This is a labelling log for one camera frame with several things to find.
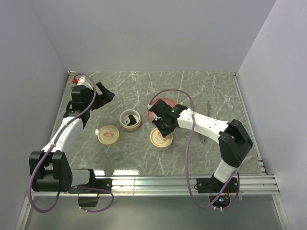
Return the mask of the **cream lid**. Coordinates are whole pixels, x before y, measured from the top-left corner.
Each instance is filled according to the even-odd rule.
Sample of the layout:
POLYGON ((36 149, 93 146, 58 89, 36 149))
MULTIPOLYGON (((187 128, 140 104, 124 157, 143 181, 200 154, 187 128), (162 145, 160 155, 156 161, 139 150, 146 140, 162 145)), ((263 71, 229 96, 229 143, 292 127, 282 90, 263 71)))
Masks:
POLYGON ((156 141, 163 143, 164 141, 173 141, 173 135, 169 134, 166 137, 163 137, 158 128, 155 128, 150 133, 150 141, 156 141))
POLYGON ((100 143, 111 146, 119 140, 119 130, 112 125, 104 126, 98 131, 98 140, 100 143))

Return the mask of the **black spiky food piece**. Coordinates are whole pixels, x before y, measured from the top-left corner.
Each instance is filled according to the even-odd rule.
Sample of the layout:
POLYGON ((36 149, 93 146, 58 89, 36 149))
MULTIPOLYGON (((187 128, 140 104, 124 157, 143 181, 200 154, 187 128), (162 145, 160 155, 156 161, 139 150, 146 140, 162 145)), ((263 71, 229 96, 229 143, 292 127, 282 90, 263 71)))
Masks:
POLYGON ((125 120, 124 120, 124 125, 128 126, 128 123, 129 123, 129 118, 126 117, 125 120))

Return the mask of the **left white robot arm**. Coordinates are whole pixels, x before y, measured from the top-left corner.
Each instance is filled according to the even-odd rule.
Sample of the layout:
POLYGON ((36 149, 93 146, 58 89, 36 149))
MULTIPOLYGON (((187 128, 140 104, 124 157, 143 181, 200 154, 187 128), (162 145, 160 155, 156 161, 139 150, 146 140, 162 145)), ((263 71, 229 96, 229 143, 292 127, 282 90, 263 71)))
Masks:
POLYGON ((80 188, 90 193, 96 189, 97 181, 92 169, 72 169, 67 160, 67 153, 84 129, 92 110, 99 109, 111 102, 114 93, 98 82, 98 94, 84 84, 71 89, 71 100, 60 128, 50 142, 41 151, 33 151, 29 156, 31 187, 36 192, 67 192, 71 187, 80 188))

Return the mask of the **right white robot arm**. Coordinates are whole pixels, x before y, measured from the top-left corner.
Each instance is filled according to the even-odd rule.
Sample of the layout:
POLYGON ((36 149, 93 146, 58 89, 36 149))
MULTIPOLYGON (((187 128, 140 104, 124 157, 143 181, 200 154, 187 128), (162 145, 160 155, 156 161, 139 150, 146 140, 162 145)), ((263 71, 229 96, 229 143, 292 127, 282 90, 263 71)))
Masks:
POLYGON ((230 122, 216 120, 184 105, 171 107, 162 99, 149 105, 148 112, 153 114, 152 122, 163 137, 176 128, 183 128, 204 135, 219 145, 221 161, 211 178, 201 183, 204 192, 217 193, 227 188, 232 172, 240 167, 253 147, 249 134, 236 119, 230 122))

